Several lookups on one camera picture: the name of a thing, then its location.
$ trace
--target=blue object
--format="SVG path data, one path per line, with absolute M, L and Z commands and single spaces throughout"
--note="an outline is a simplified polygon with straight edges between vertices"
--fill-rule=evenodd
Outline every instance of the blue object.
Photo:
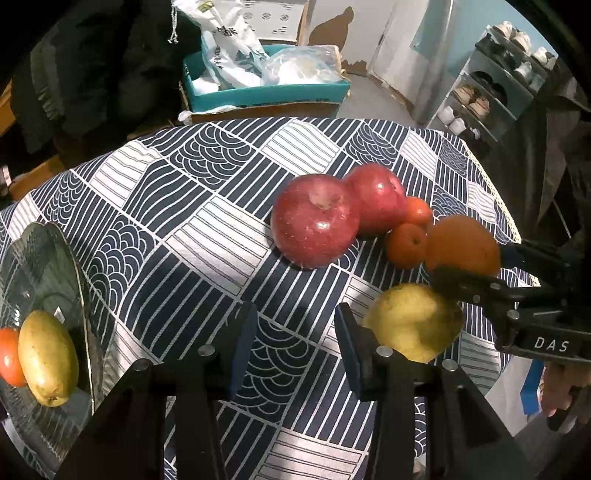
M 265 45 L 269 55 L 291 47 L 290 45 Z M 315 83 L 313 85 L 268 85 L 261 87 L 236 88 L 198 95 L 193 80 L 205 72 L 201 52 L 192 53 L 183 61 L 184 85 L 193 112 L 205 112 L 222 105 L 240 107 L 276 105 L 292 102 L 342 103 L 349 91 L 349 82 Z
M 530 371 L 525 377 L 525 382 L 521 388 L 521 405 L 525 415 L 532 415 L 540 411 L 538 402 L 538 387 L 544 371 L 544 362 L 541 360 L 532 360 Z

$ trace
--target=navy and white tablecloth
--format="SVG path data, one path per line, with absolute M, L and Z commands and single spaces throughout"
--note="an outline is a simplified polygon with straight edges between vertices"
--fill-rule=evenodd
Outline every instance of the navy and white tablecloth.
M 349 391 L 333 310 L 346 301 L 361 318 L 382 290 L 426 274 L 394 268 L 377 240 L 356 241 L 327 268 L 300 270 L 282 261 L 269 219 L 295 176 L 342 177 L 367 162 L 391 168 L 436 219 L 469 215 L 498 242 L 520 241 L 482 167 L 452 134 L 379 120 L 270 118 L 163 130 L 62 173 L 0 213 L 0 254 L 30 222 L 62 228 L 90 284 L 105 392 L 136 358 L 181 358 L 209 343 L 243 300 L 254 302 L 260 334 L 248 373 L 217 415 L 228 478 L 360 479 L 375 409 Z M 517 270 L 501 277 L 511 286 L 534 281 Z M 453 358 L 486 392 L 509 359 L 493 347 L 481 309 L 463 311 L 464 331 L 437 362 Z M 415 408 L 420 455 L 420 399 Z M 166 475 L 175 478 L 171 417 Z

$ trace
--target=sneaker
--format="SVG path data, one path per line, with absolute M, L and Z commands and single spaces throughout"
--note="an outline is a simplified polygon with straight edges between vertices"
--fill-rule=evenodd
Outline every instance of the sneaker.
M 492 84 L 491 93 L 500 101 L 500 103 L 507 106 L 507 92 L 500 83 Z
M 531 63 L 528 61 L 521 62 L 521 65 L 513 70 L 513 76 L 524 85 L 529 85 L 532 77 Z
M 532 46 L 530 36 L 527 33 L 522 32 L 521 30 L 515 30 L 515 33 L 511 37 L 511 41 L 525 53 L 528 55 L 530 54 Z
M 517 65 L 519 65 L 517 59 L 505 48 L 494 55 L 492 59 L 508 72 L 515 70 Z
M 468 105 L 472 99 L 476 97 L 476 92 L 471 86 L 462 85 L 453 91 L 453 96 L 456 97 L 462 105 Z
M 538 62 L 541 66 L 545 67 L 548 63 L 548 57 L 546 56 L 546 53 L 548 53 L 548 50 L 546 50 L 544 47 L 538 47 L 538 49 L 533 52 L 530 57 Z
M 447 106 L 437 112 L 437 118 L 442 121 L 443 125 L 448 126 L 456 119 L 456 116 L 454 115 L 453 108 Z
M 456 118 L 448 127 L 453 134 L 459 135 L 466 129 L 466 124 L 462 118 Z
M 552 70 L 554 68 L 554 65 L 556 65 L 556 57 L 552 55 L 549 51 L 547 51 L 546 58 L 548 59 L 548 61 L 546 62 L 546 65 L 544 67 L 546 68 L 546 70 Z
M 511 38 L 511 35 L 513 35 L 514 31 L 513 25 L 511 25 L 511 22 L 508 22 L 507 20 L 501 22 L 498 25 L 494 25 L 492 28 L 503 35 L 507 40 Z
M 488 99 L 478 97 L 474 102 L 468 105 L 468 110 L 470 110 L 478 120 L 484 120 L 491 111 L 491 106 Z
M 493 55 L 499 53 L 503 49 L 503 47 L 492 38 L 490 33 L 487 33 L 486 36 L 477 41 L 474 46 L 490 59 Z
M 530 82 L 530 85 L 528 88 L 532 92 L 538 93 L 543 84 L 544 84 L 544 79 L 540 75 L 538 75 L 537 73 L 534 73 L 532 75 L 531 82 Z
M 477 70 L 472 72 L 470 76 L 475 79 L 478 83 L 480 83 L 484 88 L 489 89 L 493 84 L 492 77 L 487 73 L 481 70 Z

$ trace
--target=pear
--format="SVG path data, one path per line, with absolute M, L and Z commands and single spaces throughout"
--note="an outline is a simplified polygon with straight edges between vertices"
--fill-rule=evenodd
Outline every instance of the pear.
M 456 339 L 462 310 L 427 285 L 405 283 L 383 292 L 362 322 L 381 345 L 414 362 L 428 363 Z

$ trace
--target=shoe rack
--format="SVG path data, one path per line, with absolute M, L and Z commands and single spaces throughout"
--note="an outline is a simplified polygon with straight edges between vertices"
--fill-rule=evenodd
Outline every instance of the shoe rack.
M 466 140 L 470 149 L 472 149 L 472 146 L 468 142 L 468 137 L 474 139 L 473 134 L 469 132 L 470 129 L 472 131 L 477 129 L 480 133 L 480 139 L 476 140 L 476 143 L 481 144 L 484 142 L 486 144 L 479 145 L 483 147 L 479 149 L 481 154 L 486 154 L 487 150 L 502 138 L 505 131 L 513 125 L 537 94 L 523 80 L 519 79 L 518 74 L 510 71 L 510 67 L 502 59 L 498 56 L 492 58 L 492 55 L 489 55 L 486 51 L 487 49 L 482 47 L 491 38 L 498 44 L 495 45 L 495 48 L 500 49 L 500 45 L 511 54 L 512 61 L 515 61 L 517 66 L 527 61 L 531 65 L 532 73 L 539 75 L 543 82 L 548 78 L 548 70 L 537 63 L 511 40 L 508 40 L 502 33 L 490 25 L 487 26 L 463 66 L 462 71 L 427 124 L 428 128 L 450 131 L 449 124 L 444 124 L 437 114 L 444 108 L 451 107 L 454 110 L 454 117 L 463 119 L 466 130 L 460 134 L 460 137 Z M 480 72 L 484 72 L 491 77 L 497 87 L 500 85 L 502 91 L 504 91 L 504 95 L 499 95 L 498 92 L 495 95 L 495 92 L 491 89 L 491 84 L 484 82 L 479 77 L 481 75 Z M 462 86 L 477 89 L 480 96 L 483 96 L 488 101 L 489 112 L 486 116 L 479 118 L 467 105 L 462 104 L 455 96 L 454 91 Z

